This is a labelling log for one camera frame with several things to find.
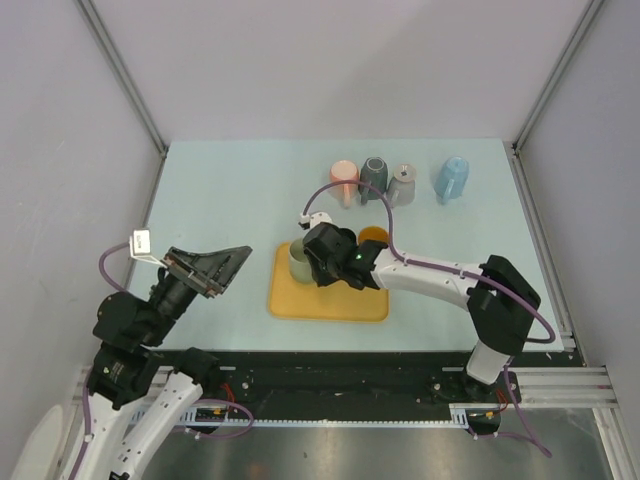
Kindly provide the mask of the light green mug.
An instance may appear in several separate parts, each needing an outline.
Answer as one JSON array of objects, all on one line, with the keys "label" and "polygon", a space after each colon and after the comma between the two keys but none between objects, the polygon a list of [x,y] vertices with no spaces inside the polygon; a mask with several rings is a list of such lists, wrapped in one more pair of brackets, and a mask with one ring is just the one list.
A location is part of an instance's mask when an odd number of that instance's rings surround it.
[{"label": "light green mug", "polygon": [[304,253],[303,239],[292,241],[288,250],[289,273],[300,284],[313,284],[311,265]]}]

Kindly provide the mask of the blue butterfly mug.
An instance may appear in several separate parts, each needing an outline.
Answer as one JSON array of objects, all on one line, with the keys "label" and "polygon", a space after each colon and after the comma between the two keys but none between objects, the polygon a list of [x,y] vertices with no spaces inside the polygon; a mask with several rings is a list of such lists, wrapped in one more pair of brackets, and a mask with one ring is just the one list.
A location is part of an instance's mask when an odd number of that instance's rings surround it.
[{"label": "blue butterfly mug", "polygon": [[389,243],[389,233],[382,227],[368,226],[363,228],[358,234],[358,243],[362,244],[365,241],[376,241],[385,244]]}]

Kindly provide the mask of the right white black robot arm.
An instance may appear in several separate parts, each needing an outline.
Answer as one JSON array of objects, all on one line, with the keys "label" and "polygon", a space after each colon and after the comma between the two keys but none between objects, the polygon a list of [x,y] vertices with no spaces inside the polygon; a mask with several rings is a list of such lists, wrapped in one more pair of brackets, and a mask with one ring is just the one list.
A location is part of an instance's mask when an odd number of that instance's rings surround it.
[{"label": "right white black robot arm", "polygon": [[343,282],[357,290],[399,290],[435,298],[469,313],[478,341],[459,388],[473,401],[493,394],[508,361],[522,353],[540,296],[504,257],[479,265],[438,264],[403,257],[391,244],[366,240],[321,222],[303,238],[303,253],[317,286]]}]

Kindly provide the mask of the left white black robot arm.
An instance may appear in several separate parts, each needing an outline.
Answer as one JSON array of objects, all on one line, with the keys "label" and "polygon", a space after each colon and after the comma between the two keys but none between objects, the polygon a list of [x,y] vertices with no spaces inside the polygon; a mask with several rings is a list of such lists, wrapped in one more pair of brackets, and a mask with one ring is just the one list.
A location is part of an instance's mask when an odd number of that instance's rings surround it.
[{"label": "left white black robot arm", "polygon": [[251,253],[249,246],[210,253],[172,247],[156,263],[148,299],[128,291],[107,296],[97,311],[93,334],[101,345],[81,390],[83,418],[68,458],[62,457],[62,409],[56,406],[30,435],[14,478],[140,478],[186,410],[225,384],[219,360],[191,347],[131,427],[163,362],[156,349],[197,296],[214,298],[227,290]]}]

